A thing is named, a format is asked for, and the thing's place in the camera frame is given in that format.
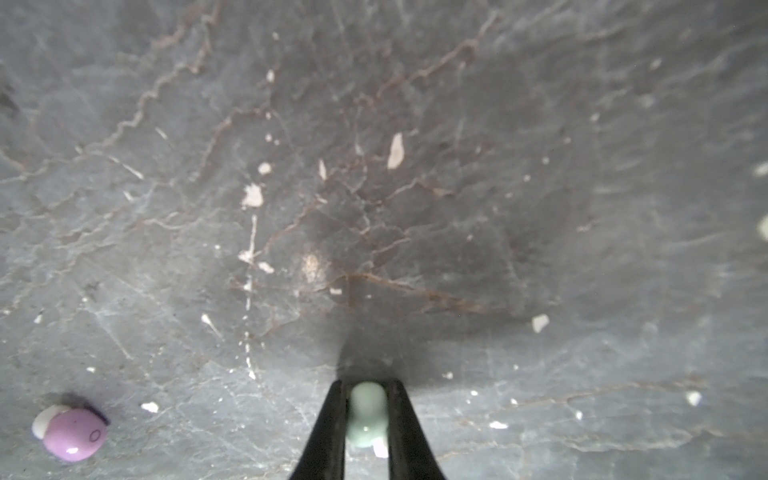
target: purple ball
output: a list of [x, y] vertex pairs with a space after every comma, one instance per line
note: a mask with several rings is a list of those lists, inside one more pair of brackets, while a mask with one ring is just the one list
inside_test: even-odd
[[90, 457], [107, 439], [107, 425], [93, 412], [72, 409], [56, 415], [45, 431], [43, 445], [66, 462]]

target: white paint fleck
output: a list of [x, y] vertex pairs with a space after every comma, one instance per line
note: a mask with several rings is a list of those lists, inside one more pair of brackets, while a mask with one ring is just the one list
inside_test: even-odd
[[763, 217], [763, 219], [757, 224], [757, 233], [760, 234], [760, 236], [768, 242], [768, 215]]
[[243, 209], [248, 207], [258, 208], [264, 205], [264, 197], [261, 194], [261, 187], [251, 184], [245, 187], [245, 197], [240, 202]]
[[272, 165], [267, 162], [263, 162], [259, 165], [259, 175], [269, 175], [272, 173]]
[[216, 333], [216, 336], [219, 337], [219, 340], [223, 340], [223, 337], [221, 336], [221, 333], [219, 333], [219, 330], [214, 326], [214, 323], [210, 321], [210, 317], [207, 313], [204, 313], [200, 316], [200, 321], [205, 323]]
[[386, 161], [388, 170], [395, 170], [406, 158], [406, 149], [402, 146], [402, 132], [397, 132], [392, 137], [392, 145], [389, 146], [389, 159]]
[[685, 399], [692, 406], [698, 406], [699, 403], [701, 403], [701, 393], [697, 392], [696, 390], [690, 390], [689, 392], [685, 392]]
[[259, 267], [259, 268], [260, 268], [262, 271], [264, 271], [264, 272], [267, 272], [267, 273], [275, 273], [275, 269], [274, 269], [274, 268], [273, 268], [271, 265], [269, 265], [267, 262], [259, 262], [259, 265], [258, 265], [258, 267]]
[[155, 402], [142, 403], [141, 408], [147, 410], [150, 413], [157, 413], [160, 411], [160, 407]]
[[549, 316], [537, 315], [531, 319], [531, 325], [533, 325], [533, 331], [539, 333], [549, 325]]
[[301, 270], [304, 272], [304, 276], [308, 281], [314, 282], [317, 280], [320, 271], [320, 261], [314, 253], [310, 253], [304, 257], [304, 263]]

